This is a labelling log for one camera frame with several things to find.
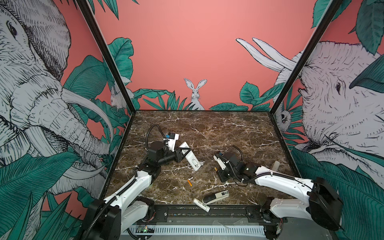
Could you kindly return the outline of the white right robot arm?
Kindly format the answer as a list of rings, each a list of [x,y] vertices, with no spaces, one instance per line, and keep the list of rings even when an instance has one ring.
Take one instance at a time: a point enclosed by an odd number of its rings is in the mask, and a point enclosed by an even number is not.
[[[260,164],[244,162],[231,152],[216,152],[217,175],[221,182],[232,179],[241,187],[257,185],[291,196],[272,198],[265,202],[262,213],[276,218],[299,218],[314,221],[319,226],[337,231],[342,228],[344,203],[338,192],[323,178],[302,179],[279,173]]]

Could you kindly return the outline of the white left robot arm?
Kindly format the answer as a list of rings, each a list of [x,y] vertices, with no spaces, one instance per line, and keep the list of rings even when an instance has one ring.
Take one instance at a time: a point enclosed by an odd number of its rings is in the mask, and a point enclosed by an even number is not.
[[[181,162],[191,148],[177,147],[171,151],[166,142],[155,141],[136,168],[134,176],[119,190],[104,200],[94,200],[88,207],[76,240],[118,240],[121,234],[138,220],[150,220],[155,215],[154,202],[140,197],[169,162]]]

